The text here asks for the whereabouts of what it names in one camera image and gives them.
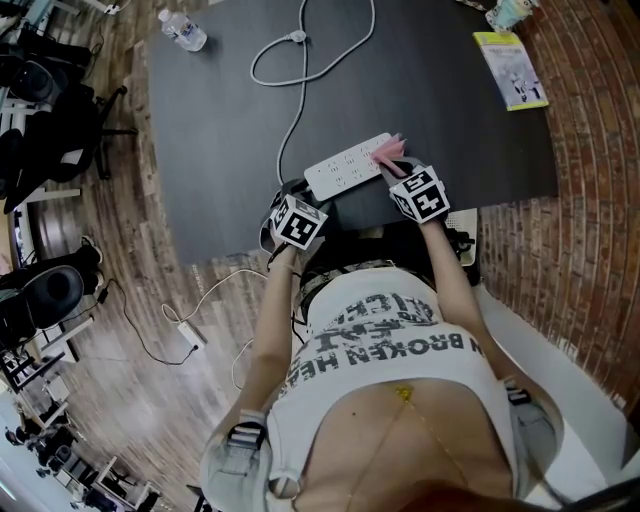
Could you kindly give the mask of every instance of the red brick wall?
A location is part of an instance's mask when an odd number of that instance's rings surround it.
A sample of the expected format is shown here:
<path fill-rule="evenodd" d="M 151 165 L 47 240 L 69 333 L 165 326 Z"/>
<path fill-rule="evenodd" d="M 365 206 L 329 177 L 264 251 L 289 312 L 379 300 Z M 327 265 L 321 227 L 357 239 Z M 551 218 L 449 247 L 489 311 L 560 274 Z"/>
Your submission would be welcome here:
<path fill-rule="evenodd" d="M 627 0 L 541 2 L 520 35 L 549 95 L 560 194 L 483 208 L 481 272 L 629 414 L 640 397 L 640 20 Z"/>

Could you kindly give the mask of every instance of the black table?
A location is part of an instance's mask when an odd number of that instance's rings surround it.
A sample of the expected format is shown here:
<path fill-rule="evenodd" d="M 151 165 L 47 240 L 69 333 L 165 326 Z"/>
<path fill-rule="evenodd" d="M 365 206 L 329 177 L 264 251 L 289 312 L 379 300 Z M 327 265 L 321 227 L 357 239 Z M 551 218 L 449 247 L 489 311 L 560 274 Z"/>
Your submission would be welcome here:
<path fill-rule="evenodd" d="M 189 54 L 162 34 L 151 41 L 150 103 L 169 225 L 183 263 L 257 247 L 260 218 L 278 188 L 276 153 L 299 86 L 253 83 L 249 65 L 297 28 L 300 0 L 227 0 L 193 15 L 209 35 Z M 373 37 L 309 84 L 283 159 L 285 180 L 383 132 L 435 167 L 454 209 L 555 195 L 553 151 L 542 109 L 507 112 L 473 40 L 482 13 L 453 1 L 376 0 Z M 368 0 L 309 0 L 309 72 L 366 34 Z M 281 44 L 257 75 L 300 75 L 302 50 Z M 382 179 L 336 200 L 342 229 L 400 220 Z"/>

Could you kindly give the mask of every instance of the power cord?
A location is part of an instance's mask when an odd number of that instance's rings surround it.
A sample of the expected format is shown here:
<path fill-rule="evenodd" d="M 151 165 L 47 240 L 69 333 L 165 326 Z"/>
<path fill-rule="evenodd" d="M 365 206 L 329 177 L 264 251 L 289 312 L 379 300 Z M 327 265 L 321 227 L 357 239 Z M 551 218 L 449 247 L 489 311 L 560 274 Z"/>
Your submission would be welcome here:
<path fill-rule="evenodd" d="M 98 60 L 98 56 L 100 55 L 100 52 L 104 48 L 105 39 L 104 39 L 102 25 L 104 24 L 105 19 L 107 19 L 107 17 L 102 16 L 98 20 L 98 37 L 100 38 L 100 42 L 94 44 L 93 48 L 91 48 L 91 68 L 89 69 L 89 71 L 85 72 L 84 77 L 82 78 L 83 80 L 86 80 L 87 78 L 89 78 L 93 73 L 93 70 L 96 67 L 96 61 Z"/>
<path fill-rule="evenodd" d="M 129 5 L 130 3 L 131 3 L 131 0 L 127 0 L 127 2 L 122 7 L 115 4 L 108 5 L 104 13 L 109 14 L 111 16 L 115 16 L 117 13 L 124 11 L 125 7 L 127 7 L 127 5 Z"/>
<path fill-rule="evenodd" d="M 304 322 L 301 322 L 300 320 L 298 320 L 296 318 L 296 314 L 293 313 L 291 315 L 291 331 L 293 332 L 293 334 L 296 335 L 296 338 L 298 338 L 300 340 L 300 343 L 302 343 L 304 345 L 305 341 L 297 333 L 296 328 L 295 328 L 295 324 L 307 325 Z M 238 359 L 240 359 L 240 356 L 244 353 L 244 351 L 247 350 L 249 345 L 251 345 L 251 343 L 253 343 L 253 338 L 251 338 L 249 341 L 247 341 L 244 344 L 244 347 L 242 347 L 242 350 L 240 350 L 240 352 L 238 352 L 238 355 L 233 359 L 233 363 L 231 363 L 231 382 L 233 383 L 233 387 L 236 388 L 238 391 L 242 391 L 242 388 L 240 386 L 238 386 L 238 384 L 236 384 L 236 375 L 235 375 L 236 363 L 238 362 Z"/>
<path fill-rule="evenodd" d="M 138 339 L 140 340 L 140 344 L 142 345 L 142 348 L 144 349 L 144 351 L 147 353 L 147 355 L 151 359 L 153 359 L 154 361 L 157 361 L 158 363 L 162 363 L 162 364 L 164 364 L 166 366 L 182 366 L 185 363 L 185 361 L 187 359 L 189 359 L 191 354 L 193 354 L 196 350 L 198 350 L 198 346 L 194 345 L 191 348 L 191 350 L 189 351 L 189 353 L 185 356 L 185 358 L 180 362 L 165 361 L 164 359 L 160 359 L 160 358 L 154 356 L 151 352 L 149 352 L 149 349 L 144 344 L 144 340 L 142 339 L 142 335 L 140 334 L 140 331 L 138 330 L 138 327 L 136 327 L 136 324 L 133 323 L 133 320 L 131 320 L 131 318 L 129 317 L 129 314 L 127 313 L 127 294 L 124 291 L 124 288 L 122 288 L 122 286 L 120 285 L 120 283 L 116 279 L 111 278 L 107 282 L 107 286 L 105 287 L 105 290 L 106 290 L 106 288 L 109 287 L 109 285 L 111 283 L 115 284 L 118 287 L 118 289 L 120 290 L 120 293 L 122 294 L 122 302 L 123 302 L 123 304 L 122 304 L 122 314 L 127 319 L 127 322 L 129 322 L 129 325 L 131 325 L 131 327 L 135 331 L 136 335 L 138 336 Z"/>
<path fill-rule="evenodd" d="M 213 290 L 215 290 L 218 286 L 220 286 L 225 281 L 228 281 L 229 279 L 231 279 L 233 276 L 236 276 L 236 275 L 238 275 L 238 274 L 240 274 L 242 272 L 247 272 L 249 274 L 253 274 L 253 275 L 259 276 L 262 279 L 267 279 L 267 276 L 265 276 L 261 272 L 258 272 L 256 270 L 251 270 L 250 268 L 241 268 L 239 270 L 236 270 L 235 272 L 232 272 L 227 277 L 225 277 L 224 279 L 221 279 L 216 284 L 214 284 L 211 288 L 209 288 L 209 291 L 202 296 L 202 298 L 200 299 L 200 302 L 198 302 L 198 305 L 195 307 L 195 309 L 191 313 L 189 313 L 187 316 L 185 316 L 183 318 L 180 318 L 178 316 L 178 313 L 176 313 L 176 310 L 173 309 L 171 306 L 169 306 L 167 303 L 164 303 L 164 304 L 162 304 L 162 306 L 160 306 L 160 308 L 162 309 L 162 315 L 171 324 L 181 324 L 182 322 L 184 322 L 186 320 L 189 320 L 189 318 L 191 318 L 193 315 L 195 315 L 198 312 L 198 310 L 200 309 L 200 306 L 202 306 L 202 303 L 209 296 L 209 294 L 211 292 L 213 292 Z M 171 314 L 173 315 L 173 318 L 169 318 L 167 316 L 167 311 L 171 312 Z"/>
<path fill-rule="evenodd" d="M 282 155 L 284 154 L 284 149 L 287 145 L 287 142 L 289 141 L 289 138 L 291 137 L 291 134 L 295 130 L 298 124 L 298 121 L 300 121 L 300 118 L 302 117 L 302 111 L 304 110 L 304 102 L 307 94 L 307 83 L 313 80 L 317 80 L 318 78 L 321 78 L 324 75 L 326 75 L 329 71 L 331 71 L 334 67 L 336 67 L 347 55 L 349 55 L 351 52 L 353 52 L 354 50 L 362 46 L 364 43 L 366 43 L 373 35 L 373 31 L 376 27 L 376 5 L 374 3 L 374 0 L 369 0 L 371 3 L 371 27 L 369 28 L 369 32 L 367 32 L 367 35 L 364 36 L 356 44 L 354 44 L 351 48 L 343 52 L 337 59 L 335 59 L 331 64 L 329 64 L 322 71 L 320 71 L 319 73 L 316 73 L 315 75 L 308 76 L 307 67 L 308 67 L 308 60 L 309 60 L 309 48 L 307 46 L 307 34 L 304 31 L 304 10 L 307 5 L 307 1 L 308 0 L 302 0 L 302 4 L 300 5 L 300 10 L 298 11 L 299 29 L 295 30 L 294 32 L 291 32 L 290 34 L 287 34 L 284 37 L 281 37 L 280 39 L 276 39 L 272 43 L 269 43 L 267 46 L 265 46 L 262 50 L 258 52 L 256 57 L 253 59 L 253 62 L 251 63 L 251 71 L 250 71 L 251 79 L 259 85 L 263 85 L 265 87 L 287 87 L 289 85 L 297 85 L 297 84 L 302 85 L 302 87 L 300 88 L 300 103 L 298 105 L 298 112 L 296 113 L 296 116 L 294 117 L 293 122 L 291 123 L 291 126 L 287 130 L 287 133 L 285 134 L 284 139 L 282 139 L 282 143 L 280 144 L 280 149 L 278 149 L 278 156 L 276 158 L 276 173 L 278 176 L 278 183 L 280 183 L 280 185 L 284 184 L 284 180 L 282 179 Z M 293 41 L 295 43 L 302 44 L 302 52 L 303 52 L 302 77 L 296 78 L 294 80 L 286 80 L 284 82 L 265 82 L 264 80 L 258 79 L 255 75 L 255 69 L 260 58 L 274 46 L 280 43 L 284 43 L 286 41 Z"/>

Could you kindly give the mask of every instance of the white cable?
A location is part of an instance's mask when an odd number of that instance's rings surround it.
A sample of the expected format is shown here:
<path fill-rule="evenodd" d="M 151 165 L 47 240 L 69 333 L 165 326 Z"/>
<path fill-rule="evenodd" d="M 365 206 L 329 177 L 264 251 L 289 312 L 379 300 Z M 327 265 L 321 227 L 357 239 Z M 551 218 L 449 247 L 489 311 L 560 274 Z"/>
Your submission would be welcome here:
<path fill-rule="evenodd" d="M 190 314 L 185 316 L 184 318 L 180 318 L 178 316 L 178 313 L 176 313 L 176 310 L 173 309 L 171 306 L 169 306 L 167 303 L 164 303 L 164 304 L 162 304 L 162 306 L 160 306 L 161 309 L 162 309 L 162 315 L 167 319 L 167 321 L 169 323 L 172 323 L 172 324 L 179 324 L 179 323 L 184 322 L 185 320 L 189 320 L 189 318 L 191 318 L 193 315 L 195 315 L 198 312 L 198 310 L 200 309 L 200 306 L 202 306 L 202 303 L 204 302 L 204 300 L 207 298 L 207 296 L 213 290 L 215 290 L 218 286 L 220 286 L 225 281 L 231 279 L 233 276 L 235 276 L 237 274 L 240 274 L 241 272 L 248 272 L 250 274 L 255 274 L 256 276 L 260 276 L 262 279 L 267 279 L 267 276 L 265 276 L 264 274 L 262 274 L 260 272 L 257 272 L 255 270 L 251 270 L 249 268 L 241 268 L 240 270 L 236 270 L 235 272 L 232 272 L 227 277 L 225 277 L 224 279 L 221 279 L 216 284 L 214 284 L 211 288 L 209 288 L 209 291 L 202 296 L 202 298 L 200 299 L 200 302 L 198 302 L 198 305 L 196 306 L 196 308 Z M 171 312 L 171 314 L 173 315 L 173 319 L 169 318 L 167 316 L 167 311 Z"/>
<path fill-rule="evenodd" d="M 354 50 L 362 46 L 371 38 L 371 36 L 373 35 L 373 31 L 376 27 L 376 5 L 374 3 L 374 0 L 369 0 L 369 2 L 371 3 L 371 27 L 369 28 L 369 32 L 367 33 L 367 35 L 364 36 L 356 44 L 354 44 L 351 48 L 343 52 L 337 59 L 335 59 L 331 64 L 329 64 L 326 68 L 324 68 L 319 73 L 316 73 L 315 75 L 307 76 L 307 63 L 308 63 L 309 50 L 307 47 L 306 34 L 304 32 L 304 9 L 305 9 L 305 6 L 307 5 L 307 0 L 302 0 L 302 4 L 300 5 L 300 10 L 298 11 L 299 31 L 292 32 L 291 34 L 288 34 L 284 37 L 281 37 L 280 39 L 276 39 L 272 43 L 269 43 L 267 46 L 265 46 L 262 50 L 258 52 L 258 55 L 256 55 L 256 57 L 253 59 L 253 62 L 251 63 L 251 79 L 257 84 L 264 85 L 265 87 L 286 87 L 289 85 L 302 84 L 302 87 L 300 88 L 300 103 L 298 105 L 298 112 L 296 113 L 296 116 L 293 119 L 291 126 L 287 130 L 287 133 L 285 134 L 284 139 L 282 140 L 282 144 L 280 144 L 280 149 L 278 150 L 278 156 L 276 159 L 276 173 L 278 175 L 278 183 L 280 183 L 280 185 L 284 183 L 284 180 L 282 179 L 282 155 L 284 153 L 284 149 L 287 145 L 287 142 L 289 141 L 289 137 L 291 137 L 293 130 L 295 130 L 296 125 L 298 124 L 298 121 L 302 116 L 302 111 L 304 110 L 304 102 L 305 102 L 305 97 L 307 92 L 307 82 L 317 80 L 318 78 L 321 78 L 324 75 L 326 75 L 329 71 L 331 71 L 334 67 L 336 67 L 347 55 L 349 55 L 351 52 L 353 52 Z M 294 42 L 302 43 L 302 51 L 303 51 L 302 77 L 296 78 L 293 80 L 287 80 L 284 82 L 265 82 L 263 80 L 259 80 L 255 75 L 255 69 L 256 69 L 256 65 L 258 64 L 258 61 L 271 48 L 285 41 L 294 41 Z"/>
<path fill-rule="evenodd" d="M 236 356 L 236 358 L 233 360 L 233 363 L 231 363 L 231 382 L 233 382 L 233 386 L 238 390 L 238 391 L 242 391 L 242 388 L 240 386 L 238 386 L 236 384 L 236 375 L 234 373 L 234 369 L 236 367 L 236 363 L 238 362 L 238 359 L 240 359 L 240 356 L 243 354 L 243 352 L 245 350 L 247 350 L 247 347 L 249 345 L 251 345 L 251 343 L 253 343 L 253 338 L 251 338 L 249 341 L 247 341 L 244 344 L 244 347 L 242 347 L 242 350 L 238 353 L 238 355 Z"/>
<path fill-rule="evenodd" d="M 231 279 L 233 276 L 240 274 L 241 272 L 248 272 L 250 274 L 255 274 L 256 276 L 260 276 L 262 279 L 267 279 L 267 276 L 265 276 L 264 274 L 257 272 L 255 270 L 251 270 L 250 268 L 241 268 L 239 270 L 236 270 L 235 272 L 232 272 L 231 274 L 229 274 L 227 277 L 225 277 L 224 279 L 221 279 L 220 281 L 218 281 L 216 284 L 214 284 L 211 288 L 209 288 L 209 291 L 207 293 L 205 293 L 202 298 L 200 299 L 200 302 L 198 302 L 198 305 L 196 306 L 196 308 L 187 316 L 185 316 L 184 318 L 180 318 L 178 316 L 178 313 L 176 313 L 176 310 L 173 309 L 171 306 L 169 306 L 166 302 L 164 304 L 162 304 L 161 309 L 162 309 L 162 315 L 167 319 L 167 321 L 169 323 L 172 324 L 179 324 L 184 322 L 185 320 L 189 320 L 189 318 L 191 318 L 193 315 L 195 315 L 198 310 L 200 309 L 200 306 L 202 305 L 202 303 L 204 302 L 204 300 L 207 298 L 207 296 L 213 291 L 215 290 L 218 286 L 220 286 L 222 283 L 224 283 L 226 280 Z M 171 311 L 171 314 L 173 315 L 173 319 L 169 318 L 167 316 L 167 311 Z M 244 345 L 244 347 L 242 347 L 242 350 L 240 351 L 240 353 L 235 357 L 235 359 L 233 360 L 233 363 L 231 364 L 231 382 L 233 382 L 234 387 L 238 390 L 238 391 L 242 391 L 241 387 L 238 387 L 238 385 L 236 384 L 236 377 L 235 377 L 235 367 L 236 367 L 236 363 L 238 362 L 238 359 L 240 359 L 240 356 L 244 353 L 244 351 L 247 349 L 247 347 L 251 344 L 251 342 L 253 342 L 253 338 L 251 338 L 249 341 L 247 341 Z"/>

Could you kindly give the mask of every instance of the black and white marker cube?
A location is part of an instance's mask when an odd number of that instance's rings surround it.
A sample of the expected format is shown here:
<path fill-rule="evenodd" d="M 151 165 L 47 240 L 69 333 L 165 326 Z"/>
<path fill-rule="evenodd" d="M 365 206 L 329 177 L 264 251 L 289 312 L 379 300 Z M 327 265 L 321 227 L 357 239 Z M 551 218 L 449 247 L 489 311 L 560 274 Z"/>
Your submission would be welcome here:
<path fill-rule="evenodd" d="M 327 215 L 287 194 L 278 209 L 273 211 L 271 220 L 279 238 L 306 249 L 327 220 Z"/>
<path fill-rule="evenodd" d="M 416 167 L 413 174 L 389 189 L 400 211 L 419 224 L 449 209 L 444 185 L 433 167 Z"/>

